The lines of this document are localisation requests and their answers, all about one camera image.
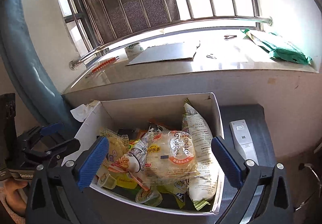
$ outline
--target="white snack bag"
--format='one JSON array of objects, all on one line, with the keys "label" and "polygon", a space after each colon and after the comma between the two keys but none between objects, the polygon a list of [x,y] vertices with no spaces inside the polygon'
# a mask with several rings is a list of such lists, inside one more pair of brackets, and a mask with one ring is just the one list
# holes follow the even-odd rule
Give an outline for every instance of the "white snack bag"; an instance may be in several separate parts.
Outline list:
[{"label": "white snack bag", "polygon": [[192,137],[197,157],[197,171],[200,176],[187,180],[187,190],[190,199],[197,210],[209,204],[216,194],[219,174],[219,164],[211,151],[213,138],[205,119],[188,103],[185,103],[186,121],[188,121],[189,134]]}]

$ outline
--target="window sill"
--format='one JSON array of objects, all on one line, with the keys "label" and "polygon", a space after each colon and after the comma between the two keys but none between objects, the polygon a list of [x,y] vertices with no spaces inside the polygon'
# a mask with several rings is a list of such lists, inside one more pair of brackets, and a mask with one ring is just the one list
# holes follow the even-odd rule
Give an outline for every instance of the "window sill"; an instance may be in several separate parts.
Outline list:
[{"label": "window sill", "polygon": [[[236,38],[224,40],[226,34],[237,35]],[[263,49],[251,40],[244,39],[245,35],[240,30],[217,30],[184,33],[162,37],[141,43],[143,48],[196,39],[200,40],[200,47],[192,61],[164,61],[144,63],[128,66],[133,57],[127,58],[125,50],[118,49],[110,52],[98,60],[103,62],[114,56],[120,59],[89,78],[85,75],[96,65],[89,68],[63,94],[103,86],[108,84],[133,81],[160,76],[169,76],[193,72],[211,72],[223,70],[293,70],[318,73],[313,67],[291,63],[282,60],[271,60]]]}]

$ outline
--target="cardboard sheet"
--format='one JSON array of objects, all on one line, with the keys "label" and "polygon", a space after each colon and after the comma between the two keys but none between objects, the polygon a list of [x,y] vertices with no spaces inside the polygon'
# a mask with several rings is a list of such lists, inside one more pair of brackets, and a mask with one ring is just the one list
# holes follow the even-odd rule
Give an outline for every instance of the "cardboard sheet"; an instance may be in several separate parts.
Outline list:
[{"label": "cardboard sheet", "polygon": [[195,44],[187,42],[148,47],[145,51],[130,61],[129,65],[156,61],[193,59],[196,50],[197,47]]}]

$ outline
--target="stainless steel railing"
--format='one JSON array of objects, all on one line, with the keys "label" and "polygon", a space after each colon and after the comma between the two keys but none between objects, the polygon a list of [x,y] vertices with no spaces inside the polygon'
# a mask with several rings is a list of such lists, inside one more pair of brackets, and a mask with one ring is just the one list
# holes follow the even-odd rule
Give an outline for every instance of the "stainless steel railing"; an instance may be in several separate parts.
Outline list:
[{"label": "stainless steel railing", "polygon": [[[74,19],[74,21],[75,21],[75,23],[77,25],[77,28],[79,30],[79,33],[81,34],[82,39],[84,40],[84,43],[85,43],[87,49],[89,50],[89,46],[87,44],[87,41],[85,40],[85,36],[86,35],[83,34],[83,31],[79,27],[79,24],[78,24],[78,22],[76,20],[75,13],[74,13],[74,11],[72,9],[72,6],[71,6],[71,1],[70,0],[67,0],[67,1],[68,1],[69,6],[70,6],[70,9],[71,9],[71,12],[72,12],[72,15],[73,15],[73,19]],[[235,2],[235,0],[231,0],[232,1],[232,5],[233,5],[233,9],[234,9],[234,16],[216,16],[214,1],[213,0],[209,0],[210,5],[211,5],[211,9],[212,9],[213,16],[211,16],[211,17],[204,17],[204,18],[194,18],[194,14],[193,14],[193,11],[192,11],[192,7],[191,7],[191,4],[190,4],[190,0],[186,0],[186,4],[187,4],[188,10],[189,10],[190,19],[187,19],[187,20],[179,20],[179,21],[172,21],[171,16],[170,16],[170,12],[169,12],[169,9],[168,9],[167,3],[166,3],[166,0],[162,0],[163,6],[164,6],[164,9],[165,9],[167,18],[168,18],[168,23],[151,27],[150,21],[149,21],[148,15],[147,15],[147,12],[146,12],[145,7],[144,7],[144,4],[143,4],[143,1],[142,0],[139,0],[141,9],[143,11],[144,17],[145,17],[146,22],[147,22],[147,25],[148,25],[148,28],[147,29],[144,29],[144,30],[141,30],[139,32],[133,32],[132,31],[132,28],[131,28],[131,25],[130,25],[130,23],[128,21],[127,15],[125,13],[125,10],[123,8],[122,2],[121,2],[121,0],[117,0],[118,3],[119,3],[119,5],[120,5],[120,8],[121,8],[122,15],[123,15],[123,17],[124,17],[124,19],[126,21],[128,30],[130,32],[129,35],[126,35],[126,36],[123,36],[123,37],[118,38],[117,35],[116,35],[116,33],[115,33],[115,31],[114,31],[114,28],[113,28],[113,25],[112,25],[112,23],[110,21],[110,18],[108,16],[108,13],[106,11],[106,8],[105,8],[105,5],[104,5],[103,0],[99,0],[99,1],[100,1],[100,4],[101,4],[102,8],[103,8],[103,12],[104,12],[104,14],[105,14],[105,16],[107,18],[107,22],[108,22],[108,24],[109,24],[109,26],[111,28],[111,31],[112,31],[112,34],[113,34],[115,40],[114,41],[111,41],[109,43],[106,43],[106,44],[99,45],[98,47],[94,48],[93,50],[91,50],[91,51],[89,50],[89,52],[86,55],[82,56],[78,60],[71,61],[70,62],[70,68],[72,70],[74,70],[78,65],[80,65],[81,63],[83,63],[84,61],[86,61],[87,59],[89,59],[90,57],[92,57],[94,54],[99,53],[99,52],[107,49],[110,45],[112,45],[112,44],[114,44],[116,42],[122,41],[124,39],[131,38],[132,36],[135,36],[135,35],[140,35],[140,34],[143,34],[143,33],[146,33],[146,32],[150,32],[150,31],[154,31],[154,30],[158,30],[158,29],[163,29],[163,28],[175,26],[175,25],[178,25],[178,24],[186,24],[186,23],[200,22],[200,21],[207,21],[207,20],[245,20],[245,21],[254,21],[257,24],[265,23],[265,24],[268,24],[268,25],[272,25],[272,19],[271,18],[259,17],[259,6],[258,6],[257,0],[252,0],[252,6],[253,6],[254,16],[238,16],[237,15],[237,8],[236,8],[236,2]],[[92,17],[90,8],[86,4],[86,0],[83,0],[83,2],[84,2],[84,5],[85,5],[85,8],[87,10],[87,13],[88,13],[88,15],[90,17],[90,20],[91,20],[91,23],[93,25],[93,28],[96,31],[97,36],[99,37],[99,40],[101,41],[101,43],[103,43],[102,37],[101,37],[101,35],[99,33],[99,30],[97,29],[97,26],[95,25],[95,22],[93,20],[93,17]]]}]

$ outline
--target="blue gripper pad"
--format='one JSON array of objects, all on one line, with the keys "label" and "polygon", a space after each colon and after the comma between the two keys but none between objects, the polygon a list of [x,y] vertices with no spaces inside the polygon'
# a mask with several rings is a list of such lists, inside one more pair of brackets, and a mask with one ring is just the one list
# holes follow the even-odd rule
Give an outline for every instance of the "blue gripper pad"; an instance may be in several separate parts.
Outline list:
[{"label": "blue gripper pad", "polygon": [[82,190],[83,188],[89,187],[96,172],[101,166],[106,154],[108,153],[108,139],[101,137],[91,146],[88,151],[84,151],[87,155],[84,162],[81,162],[81,166],[78,169],[78,187]]},{"label": "blue gripper pad", "polygon": [[41,136],[48,136],[55,132],[62,131],[63,129],[64,124],[61,121],[59,121],[57,123],[50,124],[46,127],[42,127],[39,133]]},{"label": "blue gripper pad", "polygon": [[225,146],[219,141],[218,137],[214,137],[211,140],[211,150],[225,173],[230,185],[234,188],[240,189],[243,186],[242,170],[229,154]]}]

